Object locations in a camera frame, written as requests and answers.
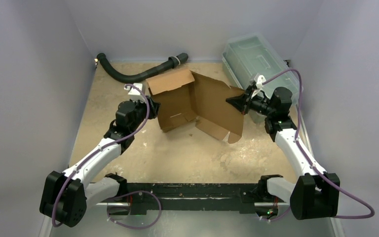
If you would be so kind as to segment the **brown cardboard box sheet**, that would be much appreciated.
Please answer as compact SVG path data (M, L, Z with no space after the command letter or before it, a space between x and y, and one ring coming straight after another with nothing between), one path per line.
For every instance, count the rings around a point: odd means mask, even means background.
M197 129L229 144L243 133L244 116L226 102L243 90L225 82L176 69L146 80L152 99L160 104L157 120L163 132L195 122Z

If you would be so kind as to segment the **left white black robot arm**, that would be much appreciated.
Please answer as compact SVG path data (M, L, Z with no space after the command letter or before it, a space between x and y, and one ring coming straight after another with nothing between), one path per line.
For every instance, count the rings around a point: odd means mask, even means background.
M51 219L52 226L74 227L88 207L108 198L116 202L126 199L124 178L109 174L97 183L92 180L130 147L135 134L157 117L160 106L149 96L121 102L108 131L90 153L64 171L47 175L39 211Z

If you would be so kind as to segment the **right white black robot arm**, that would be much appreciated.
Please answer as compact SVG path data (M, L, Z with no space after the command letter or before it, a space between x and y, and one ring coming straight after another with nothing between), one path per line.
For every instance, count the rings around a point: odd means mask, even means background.
M300 139L299 129L289 115L292 92L278 87L266 98L255 95L255 91L256 87L251 85L243 94L227 98L226 102L243 115L254 111L265 116L267 134L289 160L298 179L293 184L281 175L265 175L251 193L264 201L273 197L285 201L298 220L335 217L340 179L319 165Z

